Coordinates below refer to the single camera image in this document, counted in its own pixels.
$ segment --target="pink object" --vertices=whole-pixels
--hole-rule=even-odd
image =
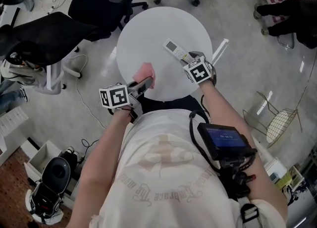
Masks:
[[[151,63],[144,62],[132,78],[137,83],[140,83],[149,76],[153,78],[153,84],[150,86],[150,89],[153,89],[155,84],[155,72]]]

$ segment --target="white desk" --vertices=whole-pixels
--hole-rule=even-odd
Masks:
[[[132,81],[132,76],[142,63],[152,63],[156,82],[154,89],[145,93],[149,99],[180,99],[198,88],[188,80],[180,62],[163,47],[168,38],[188,52],[203,52],[212,62],[210,37],[191,14],[177,8],[156,7],[136,15],[119,37],[117,63],[127,83]]]

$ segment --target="remote control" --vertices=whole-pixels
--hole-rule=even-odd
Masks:
[[[194,59],[182,49],[179,45],[177,45],[171,39],[167,39],[166,42],[163,44],[166,50],[168,50],[172,55],[174,55],[177,59],[185,61],[187,64],[190,64],[194,61]]]

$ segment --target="display screen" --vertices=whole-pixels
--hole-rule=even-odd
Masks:
[[[239,133],[235,130],[207,128],[208,134],[217,147],[245,147]]]
[[[177,48],[177,46],[175,44],[173,44],[171,41],[168,42],[168,44],[166,45],[166,47],[168,49],[170,49],[172,52]]]

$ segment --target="tiled floor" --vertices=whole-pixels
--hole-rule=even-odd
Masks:
[[[146,1],[150,7],[156,6],[153,0]],[[253,18],[254,4],[258,1],[201,0],[199,7],[193,7],[190,0],[163,0],[161,5],[177,7],[195,16],[206,28],[214,50],[224,38],[229,39],[228,48],[216,65],[217,87],[240,114],[245,109],[256,116],[263,103],[256,91],[266,96],[271,91],[270,101],[279,110],[295,109],[307,86],[298,106],[303,133],[295,118],[284,136],[272,147],[273,154],[289,168],[296,162],[302,162],[317,137],[317,71],[315,68],[312,71],[316,50],[309,50],[297,41],[295,49],[288,50],[280,46],[275,38],[262,36],[260,29],[264,23]],[[34,11],[20,13],[16,24],[44,16],[52,5],[51,0],[36,2]],[[59,9],[67,13],[70,2],[67,0]],[[80,53],[86,54],[89,62],[83,78],[78,80],[78,89],[84,102],[104,126],[110,115],[100,104],[98,89],[123,81],[114,57],[110,56],[119,35],[120,31],[116,30],[109,39],[93,43],[82,41],[79,45]],[[80,68],[82,63],[79,58],[75,67]],[[83,152],[81,139],[92,142],[100,137],[103,129],[81,103],[75,89],[75,78],[67,77],[66,84],[67,89],[57,96],[30,91],[30,103],[22,107],[37,126],[34,138],[39,143],[49,139],[60,148],[71,145]],[[199,97],[200,93],[194,93],[194,96]],[[258,118],[265,123],[273,119],[269,117],[267,108]],[[266,146],[265,137],[256,131],[254,133]]]

